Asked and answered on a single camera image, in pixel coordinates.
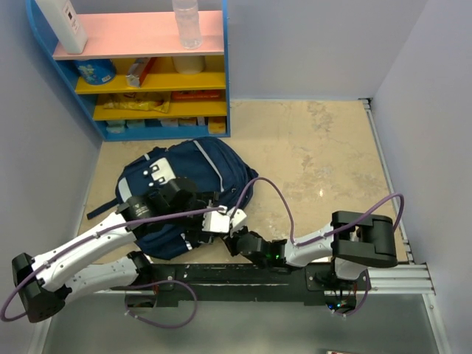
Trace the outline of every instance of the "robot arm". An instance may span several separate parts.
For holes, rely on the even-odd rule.
[[[359,216],[361,214],[357,212],[334,212],[330,223],[297,238],[295,243],[289,240],[268,242],[246,227],[223,240],[233,256],[242,254],[261,268],[282,273],[333,256],[332,276],[354,281],[368,267],[391,268],[398,264],[391,218],[370,215],[343,232],[336,231],[358,220]]]
[[[74,240],[40,254],[34,259],[20,254],[13,259],[15,285],[42,265],[46,268],[20,291],[21,301],[31,322],[39,322],[56,314],[66,303],[86,294],[134,283],[149,283],[151,264],[142,252],[131,252],[113,263],[91,265],[94,261],[127,243],[159,231],[166,223],[175,223],[189,231],[195,243],[211,243],[221,237],[230,254],[241,254],[259,268],[281,274],[291,273],[320,258],[333,256],[331,270],[317,274],[317,280],[327,290],[349,288],[369,266],[388,268],[397,265],[392,219],[370,215],[364,221],[343,232],[340,226],[352,223],[360,215],[353,212],[335,212],[332,221],[301,238],[296,243],[287,240],[268,242],[256,232],[248,230],[246,214],[222,206],[195,217],[176,218],[172,221],[143,223],[142,219],[206,209],[218,201],[215,193],[196,192],[196,186],[185,178],[175,178],[161,188],[151,188],[146,195],[130,197],[102,223]],[[111,229],[112,226],[132,223]],[[49,264],[49,260],[64,249],[78,245]]]

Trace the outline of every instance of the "beige floor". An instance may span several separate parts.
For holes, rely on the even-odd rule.
[[[319,229],[336,210],[363,212],[388,194],[369,122],[359,101],[236,101],[232,103],[232,137],[224,139],[261,176],[284,193],[295,219],[296,237]],[[102,146],[86,212],[114,198],[122,168],[154,146],[176,140],[107,142]],[[267,240],[287,238],[289,222],[278,195],[265,182],[256,184],[246,209],[249,228]],[[378,214],[395,218],[391,204]],[[80,232],[100,221],[86,219]],[[407,261],[400,233],[399,261]],[[135,249],[129,245],[98,263],[110,262]],[[236,263],[224,245],[202,246],[172,260],[174,263]]]

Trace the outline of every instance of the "blue shelf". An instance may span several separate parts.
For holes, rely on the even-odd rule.
[[[153,139],[191,139],[201,136],[215,136],[218,138],[229,136],[229,134],[209,134],[207,126],[195,127],[146,127],[127,128],[124,133],[113,134],[100,127],[107,142],[123,142],[130,140],[153,140]]]
[[[79,79],[79,73],[70,60],[56,61],[52,58],[52,54],[58,44],[58,39],[52,31],[39,10],[35,0],[26,0],[27,17],[32,29],[32,33],[38,41],[40,47],[48,57],[52,67],[57,71],[60,77],[66,84],[67,89],[74,95],[84,113],[84,119],[87,119],[95,129],[100,133],[105,141],[131,141],[131,140],[154,140],[154,139],[191,139],[200,136],[216,136],[225,137],[231,135],[231,121],[229,110],[229,48],[228,48],[228,10],[227,0],[222,0],[223,10],[223,36],[225,49],[225,73],[226,73],[226,134],[213,135],[208,133],[207,126],[195,127],[161,127],[161,126],[147,126],[146,128],[126,129],[122,134],[112,134],[107,132],[105,122],[94,121],[94,110],[97,101],[96,94],[79,95],[75,92],[75,86]]]

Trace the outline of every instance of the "yellow shelf board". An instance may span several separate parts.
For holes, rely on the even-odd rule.
[[[170,57],[157,58],[141,88],[130,87],[126,84],[126,73],[134,62],[133,58],[113,59],[113,62],[117,68],[117,76],[112,81],[105,85],[89,85],[80,77],[75,92],[113,94],[144,91],[224,90],[226,88],[224,56],[222,55],[207,56],[205,70],[194,75],[176,72]]]
[[[218,117],[226,116],[226,101],[171,101],[167,113],[157,111],[131,111],[125,109],[105,109],[103,103],[106,95],[98,97],[94,112],[94,120],[118,119],[155,119],[181,117]]]

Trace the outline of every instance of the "white wall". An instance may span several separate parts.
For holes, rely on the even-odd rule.
[[[74,0],[79,13],[172,10],[171,0]],[[199,0],[202,10],[220,0]],[[372,97],[426,0],[228,0],[232,98]]]
[[[453,353],[472,337],[472,1],[429,0],[373,100],[416,261],[431,269]]]
[[[24,1],[0,3],[0,302],[11,260],[71,237],[100,146],[31,35]],[[22,309],[19,300],[8,313]],[[0,322],[0,353],[25,353],[32,325]]]

